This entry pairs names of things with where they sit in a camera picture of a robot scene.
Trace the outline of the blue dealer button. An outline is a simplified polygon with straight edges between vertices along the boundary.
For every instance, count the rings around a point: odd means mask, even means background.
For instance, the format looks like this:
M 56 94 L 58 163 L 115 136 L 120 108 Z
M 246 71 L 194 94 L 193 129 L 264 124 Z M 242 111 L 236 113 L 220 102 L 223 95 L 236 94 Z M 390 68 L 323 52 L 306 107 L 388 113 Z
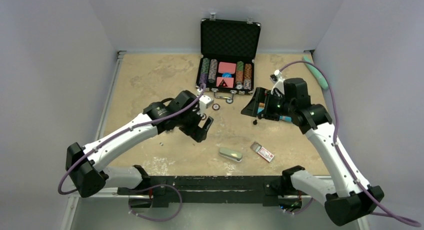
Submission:
M 226 73 L 223 73 L 223 74 L 222 74 L 222 77 L 223 77 L 223 78 L 231 78 L 231 77 L 232 77 L 232 75 L 231 75 L 230 73 L 226 72 Z

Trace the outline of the black poker chip case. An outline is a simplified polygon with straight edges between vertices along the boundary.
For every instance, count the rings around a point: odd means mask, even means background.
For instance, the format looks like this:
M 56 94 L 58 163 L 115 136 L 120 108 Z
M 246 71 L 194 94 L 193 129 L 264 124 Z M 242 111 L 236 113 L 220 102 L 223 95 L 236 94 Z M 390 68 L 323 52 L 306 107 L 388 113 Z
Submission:
M 251 95 L 255 91 L 255 57 L 262 25 L 258 22 L 203 18 L 196 87 L 214 93 Z M 217 87 L 220 62 L 236 64 L 233 88 Z

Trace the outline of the blue pen tool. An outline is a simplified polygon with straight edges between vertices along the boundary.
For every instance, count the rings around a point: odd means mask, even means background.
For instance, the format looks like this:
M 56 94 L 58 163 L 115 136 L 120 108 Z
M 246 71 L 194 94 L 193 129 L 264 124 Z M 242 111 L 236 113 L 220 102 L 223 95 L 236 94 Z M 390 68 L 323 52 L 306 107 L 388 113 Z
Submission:
M 257 110 L 257 115 L 259 116 L 260 113 L 264 109 L 265 109 L 265 104 L 264 103 L 259 103 L 258 110 Z M 284 122 L 288 122 L 288 123 L 291 123 L 292 122 L 292 119 L 289 116 L 283 116 L 283 115 L 280 115 L 279 116 L 279 120 L 280 121 L 284 121 Z

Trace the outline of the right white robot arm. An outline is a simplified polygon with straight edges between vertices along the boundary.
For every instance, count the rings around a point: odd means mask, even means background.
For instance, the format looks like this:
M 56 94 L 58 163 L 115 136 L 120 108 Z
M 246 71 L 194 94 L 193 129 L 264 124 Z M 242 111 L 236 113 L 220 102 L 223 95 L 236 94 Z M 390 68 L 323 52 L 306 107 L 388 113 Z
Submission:
M 240 113 L 272 121 L 290 117 L 319 153 L 333 182 L 329 184 L 297 165 L 282 172 L 277 186 L 281 193 L 306 193 L 324 206 L 337 226 L 371 214 L 383 199 L 381 187 L 370 185 L 339 142 L 326 108 L 311 103 L 308 85 L 302 78 L 284 80 L 282 89 L 257 87 Z

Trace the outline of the red white staple box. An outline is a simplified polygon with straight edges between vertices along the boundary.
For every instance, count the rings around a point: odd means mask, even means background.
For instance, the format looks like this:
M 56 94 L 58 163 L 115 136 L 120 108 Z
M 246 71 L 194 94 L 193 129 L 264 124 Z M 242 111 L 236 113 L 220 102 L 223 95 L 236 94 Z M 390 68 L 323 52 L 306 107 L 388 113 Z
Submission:
M 250 148 L 268 163 L 270 163 L 275 157 L 273 153 L 256 141 L 252 143 Z

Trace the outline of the green white stapler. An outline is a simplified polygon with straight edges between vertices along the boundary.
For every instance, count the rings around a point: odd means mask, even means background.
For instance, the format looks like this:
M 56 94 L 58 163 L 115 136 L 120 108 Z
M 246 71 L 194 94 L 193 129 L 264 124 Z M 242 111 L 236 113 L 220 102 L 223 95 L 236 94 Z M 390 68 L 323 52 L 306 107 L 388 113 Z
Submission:
M 230 148 L 220 147 L 218 150 L 220 156 L 240 163 L 243 160 L 243 154 Z

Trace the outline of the mint green cylinder tool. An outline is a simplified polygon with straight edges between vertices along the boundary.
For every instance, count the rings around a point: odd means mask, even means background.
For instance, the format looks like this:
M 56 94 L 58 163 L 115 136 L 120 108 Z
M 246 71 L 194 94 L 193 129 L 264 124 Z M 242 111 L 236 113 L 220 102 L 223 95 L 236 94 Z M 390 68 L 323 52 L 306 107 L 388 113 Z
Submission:
M 314 66 L 312 66 L 308 63 L 306 63 L 305 65 L 308 68 L 308 70 L 311 72 L 311 74 L 314 76 L 314 78 L 316 79 L 319 86 L 323 90 L 328 90 L 329 85 L 328 85 L 326 79 L 324 78 L 324 76 L 322 75 L 322 73 L 317 68 L 315 68 Z

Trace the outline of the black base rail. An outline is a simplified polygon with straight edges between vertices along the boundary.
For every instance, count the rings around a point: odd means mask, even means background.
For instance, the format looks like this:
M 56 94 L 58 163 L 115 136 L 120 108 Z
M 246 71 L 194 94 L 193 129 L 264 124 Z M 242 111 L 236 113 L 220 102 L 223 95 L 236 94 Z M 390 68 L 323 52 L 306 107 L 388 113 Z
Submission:
M 119 196 L 146 197 L 154 208 L 171 203 L 284 205 L 303 192 L 285 188 L 282 176 L 150 176 L 135 189 L 120 187 Z

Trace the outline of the pink card deck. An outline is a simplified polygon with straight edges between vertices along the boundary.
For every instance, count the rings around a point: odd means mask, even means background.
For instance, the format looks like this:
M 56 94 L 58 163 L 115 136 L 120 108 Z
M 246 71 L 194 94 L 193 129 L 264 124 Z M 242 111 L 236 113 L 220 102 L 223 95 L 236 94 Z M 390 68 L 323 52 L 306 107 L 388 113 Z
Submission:
M 225 73 L 229 73 L 229 74 L 235 74 L 237 69 L 237 64 L 236 63 L 231 63 L 231 62 L 223 62 L 221 61 L 218 64 L 218 68 L 217 68 L 217 72 L 220 74 L 225 74 Z
M 233 88 L 234 78 L 233 77 L 217 77 L 216 86 L 220 88 Z

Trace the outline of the aluminium frame rail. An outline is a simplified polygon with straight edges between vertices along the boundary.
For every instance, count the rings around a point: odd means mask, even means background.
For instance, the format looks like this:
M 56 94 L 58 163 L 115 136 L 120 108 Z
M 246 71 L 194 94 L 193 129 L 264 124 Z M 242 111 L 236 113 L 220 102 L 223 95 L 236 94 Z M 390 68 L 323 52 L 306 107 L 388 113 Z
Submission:
M 98 126 L 94 135 L 94 140 L 100 139 L 104 135 L 104 128 L 107 121 L 111 101 L 113 98 L 113 93 L 116 87 L 116 82 L 120 73 L 120 69 L 123 63 L 124 56 L 127 54 L 126 50 L 120 50 L 116 54 L 116 61 L 112 71 L 111 81 L 108 85 L 108 89 L 106 92 L 106 99 L 103 104 L 103 109 L 100 115 L 100 119 L 98 122 Z M 80 200 L 80 195 L 78 192 L 73 192 L 67 196 L 67 203 L 64 212 L 64 216 L 61 222 L 60 230 L 70 230 L 72 228 L 72 223 L 74 220 L 74 216 L 78 207 L 78 203 Z

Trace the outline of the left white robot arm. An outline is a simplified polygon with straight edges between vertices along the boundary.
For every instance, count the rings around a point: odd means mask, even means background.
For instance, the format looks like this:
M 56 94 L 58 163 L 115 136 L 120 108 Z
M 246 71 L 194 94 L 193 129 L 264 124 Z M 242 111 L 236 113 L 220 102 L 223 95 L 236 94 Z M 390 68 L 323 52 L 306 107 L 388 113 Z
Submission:
M 61 179 L 58 192 L 68 195 L 79 193 L 82 198 L 91 197 L 104 188 L 127 188 L 138 195 L 149 189 L 148 175 L 141 166 L 111 167 L 117 157 L 141 142 L 178 128 L 186 136 L 200 143 L 207 137 L 214 119 L 205 115 L 214 100 L 188 90 L 181 91 L 175 98 L 166 98 L 149 104 L 134 119 L 94 142 L 80 145 L 75 142 L 66 150 L 66 177 L 75 186 L 74 190 L 62 189 Z M 200 122 L 206 118 L 203 126 Z

